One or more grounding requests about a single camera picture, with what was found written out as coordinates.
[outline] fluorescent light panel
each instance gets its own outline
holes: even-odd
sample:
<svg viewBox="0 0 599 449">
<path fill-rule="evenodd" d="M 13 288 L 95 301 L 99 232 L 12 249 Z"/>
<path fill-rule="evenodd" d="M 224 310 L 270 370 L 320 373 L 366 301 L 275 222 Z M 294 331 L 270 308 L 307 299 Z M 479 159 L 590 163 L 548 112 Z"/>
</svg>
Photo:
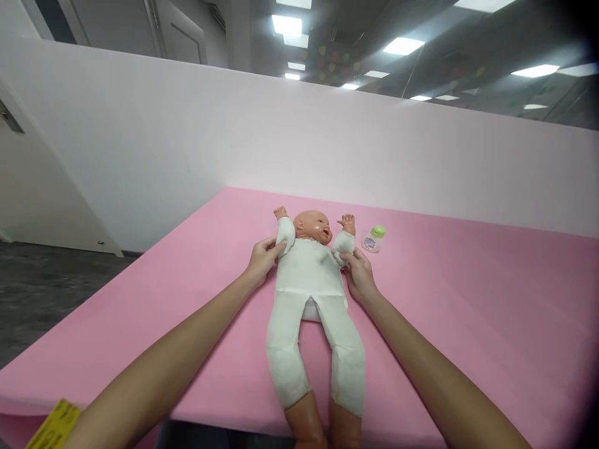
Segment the fluorescent light panel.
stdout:
<svg viewBox="0 0 599 449">
<path fill-rule="evenodd" d="M 424 45 L 423 41 L 417 41 L 415 39 L 408 39 L 406 37 L 397 37 L 393 42 L 383 50 L 385 53 L 409 55 L 414 50 L 418 50 Z"/>
<path fill-rule="evenodd" d="M 385 76 L 389 75 L 385 72 L 377 72 L 376 70 L 371 70 L 366 74 L 366 76 L 371 76 L 373 78 L 385 78 Z"/>
<path fill-rule="evenodd" d="M 287 66 L 293 70 L 306 70 L 305 64 L 296 64 L 295 62 L 288 62 Z"/>
<path fill-rule="evenodd" d="M 309 36 L 307 34 L 302 34 L 300 36 L 283 34 L 283 43 L 291 47 L 308 48 L 308 40 Z"/>
<path fill-rule="evenodd" d="M 551 75 L 552 73 L 556 73 L 557 69 L 559 69 L 559 65 L 538 65 L 536 67 L 531 67 L 529 69 L 518 70 L 517 72 L 512 72 L 512 75 L 523 76 L 527 78 L 537 78 L 540 76 Z"/>
<path fill-rule="evenodd" d="M 599 64 L 592 62 L 591 64 L 577 65 L 576 67 L 568 67 L 567 69 L 560 69 L 557 71 L 563 75 L 583 77 L 589 75 L 595 75 L 599 73 Z"/>
<path fill-rule="evenodd" d="M 301 36 L 301 19 L 288 16 L 274 16 L 275 33 L 284 36 Z"/>
<path fill-rule="evenodd" d="M 304 9 L 312 8 L 312 0 L 276 0 L 278 4 L 285 4 L 288 6 L 302 7 Z"/>
<path fill-rule="evenodd" d="M 545 105 L 535 105 L 535 104 L 530 104 L 530 105 L 524 105 L 524 109 L 544 109 L 547 106 Z"/>
<path fill-rule="evenodd" d="M 514 0 L 460 0 L 454 6 L 482 12 L 495 12 Z"/>
<path fill-rule="evenodd" d="M 451 101 L 451 100 L 457 100 L 459 97 L 454 97 L 453 95 L 441 95 L 440 97 L 435 97 L 437 100 L 443 100 L 443 101 Z"/>
</svg>

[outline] pink mat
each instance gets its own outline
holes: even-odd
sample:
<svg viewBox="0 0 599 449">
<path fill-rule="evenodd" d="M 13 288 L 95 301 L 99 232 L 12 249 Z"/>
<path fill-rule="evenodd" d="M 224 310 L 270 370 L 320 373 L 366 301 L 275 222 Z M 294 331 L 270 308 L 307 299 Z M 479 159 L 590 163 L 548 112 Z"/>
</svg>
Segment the pink mat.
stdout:
<svg viewBox="0 0 599 449">
<path fill-rule="evenodd" d="M 245 268 L 272 214 L 354 213 L 358 237 L 387 228 L 370 256 L 381 291 L 537 448 L 563 447 L 585 413 L 597 364 L 597 239 L 225 188 L 146 255 L 0 371 L 0 426 L 28 437 L 31 418 L 65 397 L 81 406 L 136 356 Z M 266 363 L 274 279 L 255 293 L 173 418 L 289 435 Z M 349 298 L 367 356 L 364 441 L 445 447 L 387 345 Z M 326 420 L 330 349 L 304 323 L 300 347 Z M 22 419 L 22 429 L 18 422 Z"/>
</svg>

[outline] white onesie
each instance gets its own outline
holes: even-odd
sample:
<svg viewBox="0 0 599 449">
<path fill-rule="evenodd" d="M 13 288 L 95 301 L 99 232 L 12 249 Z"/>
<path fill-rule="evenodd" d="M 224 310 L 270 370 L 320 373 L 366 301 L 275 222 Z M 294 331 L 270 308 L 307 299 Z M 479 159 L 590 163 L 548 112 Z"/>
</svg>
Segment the white onesie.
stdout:
<svg viewBox="0 0 599 449">
<path fill-rule="evenodd" d="M 312 239 L 295 238 L 288 217 L 278 220 L 276 242 L 286 240 L 279 256 L 275 303 L 268 323 L 266 354 L 283 408 L 310 391 L 298 348 L 300 322 L 321 321 L 332 349 L 331 396 L 353 415 L 362 416 L 366 356 L 358 330 L 347 313 L 339 253 L 353 253 L 355 237 L 337 235 L 333 250 Z"/>
</svg>

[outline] doll foot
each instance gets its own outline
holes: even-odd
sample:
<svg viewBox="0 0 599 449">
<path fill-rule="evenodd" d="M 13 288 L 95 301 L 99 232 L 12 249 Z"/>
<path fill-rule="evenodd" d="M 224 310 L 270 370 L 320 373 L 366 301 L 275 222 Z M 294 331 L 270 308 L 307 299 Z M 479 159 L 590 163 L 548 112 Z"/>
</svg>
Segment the doll foot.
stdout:
<svg viewBox="0 0 599 449">
<path fill-rule="evenodd" d="M 296 440 L 295 449 L 327 449 L 328 444 L 313 392 L 307 393 L 287 408 L 285 418 Z"/>
<path fill-rule="evenodd" d="M 362 439 L 362 418 L 329 401 L 331 446 L 333 449 L 359 449 Z"/>
</svg>

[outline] yellow label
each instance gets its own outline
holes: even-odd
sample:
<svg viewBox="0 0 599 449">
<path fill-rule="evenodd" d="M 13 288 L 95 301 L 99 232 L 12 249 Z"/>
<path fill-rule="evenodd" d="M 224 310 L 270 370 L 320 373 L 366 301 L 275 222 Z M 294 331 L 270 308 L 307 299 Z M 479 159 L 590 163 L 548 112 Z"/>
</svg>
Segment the yellow label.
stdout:
<svg viewBox="0 0 599 449">
<path fill-rule="evenodd" d="M 80 413 L 75 405 L 61 399 L 25 449 L 61 449 Z"/>
</svg>

